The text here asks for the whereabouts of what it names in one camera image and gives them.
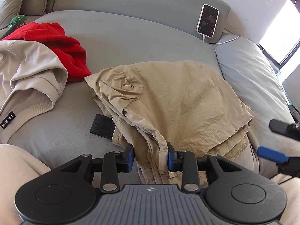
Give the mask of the tan khaki trousers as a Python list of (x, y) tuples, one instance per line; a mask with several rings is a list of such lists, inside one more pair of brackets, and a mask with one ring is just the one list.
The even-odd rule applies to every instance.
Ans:
[(255, 113), (214, 69), (193, 61), (148, 61), (85, 78), (93, 99), (115, 124), (111, 141), (133, 145), (143, 184), (180, 183), (167, 168), (168, 144), (198, 157), (237, 161), (250, 153)]

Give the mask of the grey duvet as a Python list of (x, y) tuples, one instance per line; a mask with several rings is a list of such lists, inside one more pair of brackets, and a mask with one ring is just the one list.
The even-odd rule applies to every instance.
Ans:
[(265, 146), (283, 150), (284, 137), (269, 129), (272, 119), (291, 124), (285, 94), (267, 58), (252, 41), (233, 34), (221, 36), (215, 51), (224, 79), (255, 112), (247, 135), (254, 151)]

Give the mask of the red garment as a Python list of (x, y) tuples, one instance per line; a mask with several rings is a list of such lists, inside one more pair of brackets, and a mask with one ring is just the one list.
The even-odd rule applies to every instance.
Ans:
[(66, 35), (58, 23), (31, 22), (4, 37), (4, 40), (39, 42), (52, 50), (68, 71), (69, 82), (80, 82), (91, 75), (86, 65), (86, 50), (75, 38)]

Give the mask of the beige sweatshirt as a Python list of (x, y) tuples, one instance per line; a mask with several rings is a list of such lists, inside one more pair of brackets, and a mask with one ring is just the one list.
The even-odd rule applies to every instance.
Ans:
[(52, 110), (68, 72), (58, 56), (35, 41), (1, 41), (1, 143), (30, 119)]

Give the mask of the grey bed sheet mattress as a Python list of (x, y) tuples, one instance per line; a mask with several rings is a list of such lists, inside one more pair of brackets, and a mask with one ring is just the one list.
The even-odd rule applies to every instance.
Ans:
[[(57, 11), (36, 22), (58, 23), (86, 50), (92, 73), (137, 62), (192, 60), (220, 72), (214, 48), (188, 33), (155, 22), (93, 11)], [(85, 82), (68, 83), (54, 108), (25, 123), (9, 140), (50, 168), (89, 153), (95, 158), (118, 150), (108, 139), (93, 135), (101, 113)]]

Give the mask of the white smartphone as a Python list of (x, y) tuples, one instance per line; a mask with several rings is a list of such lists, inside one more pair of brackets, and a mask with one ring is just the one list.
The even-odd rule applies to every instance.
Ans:
[(211, 5), (204, 4), (199, 16), (196, 32), (207, 38), (212, 38), (215, 33), (219, 17), (219, 10)]

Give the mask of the grey upholstered headboard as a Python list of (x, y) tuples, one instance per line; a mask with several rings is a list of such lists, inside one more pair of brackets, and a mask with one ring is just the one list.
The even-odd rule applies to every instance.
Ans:
[(221, 37), (230, 12), (230, 6), (222, 0), (48, 0), (46, 13), (63, 10), (105, 12), (160, 23), (200, 37), (196, 27), (204, 4), (219, 10), (216, 30), (209, 40), (215, 43)]

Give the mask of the green plush item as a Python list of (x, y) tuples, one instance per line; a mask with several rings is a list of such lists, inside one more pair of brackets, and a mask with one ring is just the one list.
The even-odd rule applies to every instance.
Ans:
[(24, 26), (27, 24), (27, 17), (26, 15), (17, 15), (14, 17), (9, 23), (9, 29), (13, 32), (16, 29)]

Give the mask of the grey pillow front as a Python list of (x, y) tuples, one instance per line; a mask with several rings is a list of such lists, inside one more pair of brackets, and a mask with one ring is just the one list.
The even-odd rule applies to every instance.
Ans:
[(1, 29), (19, 14), (23, 0), (1, 0)]

